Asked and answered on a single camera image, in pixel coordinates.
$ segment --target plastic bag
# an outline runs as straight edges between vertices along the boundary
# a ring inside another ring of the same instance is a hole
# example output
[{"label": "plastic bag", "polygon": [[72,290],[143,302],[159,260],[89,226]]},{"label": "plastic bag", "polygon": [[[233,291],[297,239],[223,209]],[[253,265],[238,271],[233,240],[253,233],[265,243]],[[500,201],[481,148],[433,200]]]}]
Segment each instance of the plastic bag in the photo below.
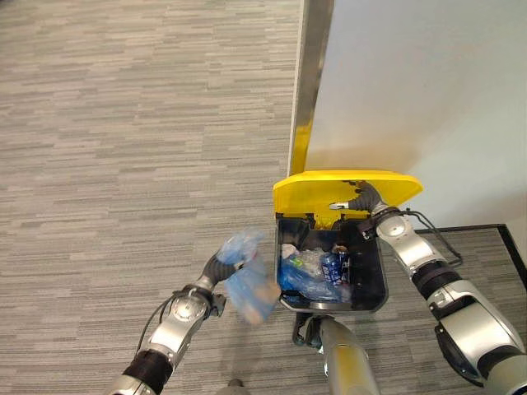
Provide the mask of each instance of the plastic bag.
[{"label": "plastic bag", "polygon": [[248,228],[234,234],[216,253],[216,258],[226,265],[235,265],[242,261],[253,260],[258,249],[258,243],[264,238],[264,233],[254,228]]},{"label": "plastic bag", "polygon": [[324,278],[324,273],[320,265],[320,257],[324,254],[321,248],[316,248],[312,251],[309,249],[300,252],[295,251],[287,256],[283,254],[284,246],[287,245],[289,244],[282,245],[282,258],[285,258],[291,265],[306,272],[311,277],[316,279]]},{"label": "plastic bag", "polygon": [[267,319],[280,296],[278,284],[268,277],[258,255],[258,243],[263,238],[259,230],[242,230],[228,239],[216,254],[226,265],[244,264],[225,281],[225,289],[236,310],[252,324]]},{"label": "plastic bag", "polygon": [[258,255],[225,281],[225,289],[236,310],[252,324],[265,321],[280,296],[280,288],[267,277]]},{"label": "plastic bag", "polygon": [[350,290],[346,286],[333,286],[324,280],[313,278],[288,259],[282,260],[279,281],[283,290],[297,290],[310,300],[347,302],[351,299]]}]

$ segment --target black cable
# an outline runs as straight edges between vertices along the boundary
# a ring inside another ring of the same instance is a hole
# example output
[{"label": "black cable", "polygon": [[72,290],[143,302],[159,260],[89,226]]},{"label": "black cable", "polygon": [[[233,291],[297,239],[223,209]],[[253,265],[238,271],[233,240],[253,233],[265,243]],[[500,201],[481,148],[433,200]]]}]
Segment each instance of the black cable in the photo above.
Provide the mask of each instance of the black cable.
[{"label": "black cable", "polygon": [[445,245],[445,247],[456,257],[456,259],[453,259],[452,261],[448,262],[448,264],[452,267],[458,267],[463,264],[463,257],[460,253],[458,253],[454,247],[443,237],[441,232],[434,226],[434,224],[431,223],[431,221],[421,212],[410,210],[410,208],[407,208],[404,211],[404,214],[409,216],[415,216],[419,222],[421,222],[426,228],[431,230],[431,232]]}]

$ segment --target black rubber joint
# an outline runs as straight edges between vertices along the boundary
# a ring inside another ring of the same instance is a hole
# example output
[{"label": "black rubber joint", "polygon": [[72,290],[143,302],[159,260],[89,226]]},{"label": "black rubber joint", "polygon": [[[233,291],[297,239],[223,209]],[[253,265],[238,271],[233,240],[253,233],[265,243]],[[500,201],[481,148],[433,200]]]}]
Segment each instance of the black rubber joint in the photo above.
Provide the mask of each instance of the black rubber joint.
[{"label": "black rubber joint", "polygon": [[412,277],[413,284],[425,299],[442,286],[458,280],[461,280],[461,276],[445,261],[425,263]]},{"label": "black rubber joint", "polygon": [[488,375],[494,366],[507,358],[521,356],[522,354],[523,352],[514,346],[499,346],[479,359],[478,370],[485,379],[488,379]]},{"label": "black rubber joint", "polygon": [[143,381],[159,395],[172,371],[172,365],[163,354],[156,351],[141,351],[123,374]]},{"label": "black rubber joint", "polygon": [[220,281],[226,280],[236,271],[234,265],[226,265],[221,263],[214,254],[205,265],[203,275],[207,276],[213,286]]}]

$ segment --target trash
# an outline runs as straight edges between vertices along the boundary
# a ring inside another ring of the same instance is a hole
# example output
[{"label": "trash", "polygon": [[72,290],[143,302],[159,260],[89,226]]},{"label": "trash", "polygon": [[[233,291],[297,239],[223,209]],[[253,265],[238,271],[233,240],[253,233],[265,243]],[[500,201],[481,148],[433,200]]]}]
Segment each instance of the trash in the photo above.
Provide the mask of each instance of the trash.
[{"label": "trash", "polygon": [[297,290],[313,301],[347,302],[351,292],[346,286],[333,286],[324,279],[320,280],[300,270],[288,259],[280,266],[280,287],[283,290]]},{"label": "trash", "polygon": [[282,244],[282,258],[289,258],[293,254],[298,254],[298,250],[293,244]]},{"label": "trash", "polygon": [[296,253],[289,255],[285,260],[297,269],[306,272],[311,277],[321,280],[324,278],[322,267],[320,266],[320,257],[322,255],[324,255],[324,251],[320,248],[316,248],[312,251],[307,249],[300,252],[296,251]]},{"label": "trash", "polygon": [[340,262],[340,271],[341,271],[341,281],[343,284],[350,283],[350,262],[349,262],[349,252],[347,247],[344,245],[335,244],[331,249],[331,252],[338,256],[338,261]]},{"label": "trash", "polygon": [[264,233],[254,228],[242,230],[228,239],[216,253],[216,258],[226,265],[235,265],[242,261],[249,262],[256,255],[258,243]]},{"label": "trash", "polygon": [[242,230],[228,239],[216,254],[224,264],[244,264],[225,281],[225,289],[236,310],[252,324],[265,321],[280,296],[278,284],[268,277],[258,255],[258,243],[263,237],[259,230]]},{"label": "trash", "polygon": [[336,253],[325,253],[320,257],[320,263],[322,264],[324,279],[334,286],[342,285],[343,271],[338,255]]},{"label": "trash", "polygon": [[253,325],[267,319],[280,296],[278,284],[268,278],[258,255],[225,281],[225,289],[236,310]]}]

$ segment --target gray carpet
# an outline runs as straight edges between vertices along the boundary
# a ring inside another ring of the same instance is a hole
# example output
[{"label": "gray carpet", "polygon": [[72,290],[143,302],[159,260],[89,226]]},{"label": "gray carpet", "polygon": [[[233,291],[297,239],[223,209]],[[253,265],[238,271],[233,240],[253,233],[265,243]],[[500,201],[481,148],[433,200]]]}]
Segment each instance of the gray carpet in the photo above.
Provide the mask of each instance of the gray carpet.
[{"label": "gray carpet", "polygon": [[[267,231],[286,172],[298,1],[0,2],[0,393],[100,394],[148,314],[233,231]],[[495,230],[448,234],[525,339],[525,291]],[[482,393],[386,259],[390,298],[342,317],[384,395]],[[278,307],[210,319],[165,393],[327,393]]]}]

